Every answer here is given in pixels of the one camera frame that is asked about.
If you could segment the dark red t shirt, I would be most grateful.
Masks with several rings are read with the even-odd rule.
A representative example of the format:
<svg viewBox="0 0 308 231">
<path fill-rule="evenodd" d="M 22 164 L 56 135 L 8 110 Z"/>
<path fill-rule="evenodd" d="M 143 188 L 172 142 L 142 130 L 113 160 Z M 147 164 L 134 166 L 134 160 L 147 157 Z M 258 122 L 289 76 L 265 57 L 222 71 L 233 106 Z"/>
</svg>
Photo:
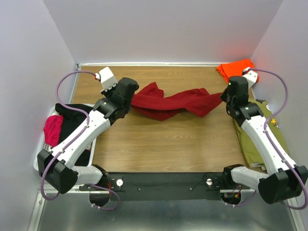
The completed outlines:
<svg viewBox="0 0 308 231">
<path fill-rule="evenodd" d="M 204 88 L 185 90 L 165 97 L 155 82 L 133 96 L 131 107 L 155 120 L 164 121 L 183 110 L 204 117 L 222 103 L 220 93 L 210 94 Z"/>
</svg>

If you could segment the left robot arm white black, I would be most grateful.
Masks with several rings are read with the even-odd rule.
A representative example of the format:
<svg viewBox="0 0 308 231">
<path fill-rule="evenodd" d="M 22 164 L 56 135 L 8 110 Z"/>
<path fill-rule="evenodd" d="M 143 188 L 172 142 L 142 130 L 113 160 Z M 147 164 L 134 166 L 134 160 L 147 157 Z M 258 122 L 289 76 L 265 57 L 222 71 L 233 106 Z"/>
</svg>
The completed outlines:
<svg viewBox="0 0 308 231">
<path fill-rule="evenodd" d="M 78 128 L 50 152 L 41 150 L 37 155 L 39 175 L 60 194 L 80 184 L 90 184 L 96 190 L 106 186 L 105 171 L 101 167 L 78 167 L 75 163 L 94 139 L 130 111 L 138 83 L 127 77 L 110 82 L 113 86 L 104 90 L 105 97 L 96 102 Z"/>
</svg>

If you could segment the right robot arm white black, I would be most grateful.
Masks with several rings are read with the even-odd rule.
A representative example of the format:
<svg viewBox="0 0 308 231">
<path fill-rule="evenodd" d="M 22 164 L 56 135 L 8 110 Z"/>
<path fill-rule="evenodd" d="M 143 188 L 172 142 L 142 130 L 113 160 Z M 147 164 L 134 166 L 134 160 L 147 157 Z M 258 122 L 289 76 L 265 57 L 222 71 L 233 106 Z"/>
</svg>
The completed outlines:
<svg viewBox="0 0 308 231">
<path fill-rule="evenodd" d="M 259 106 L 248 100 L 249 82 L 244 76 L 230 77 L 227 88 L 221 95 L 228 114 L 250 137 L 265 163 L 266 174 L 253 171 L 242 165 L 225 167 L 221 177 L 222 185 L 228 189 L 237 184 L 245 185 L 259 192 L 267 204 L 282 202 L 308 192 L 305 183 L 308 170 L 299 166 L 286 153 L 267 127 Z"/>
</svg>

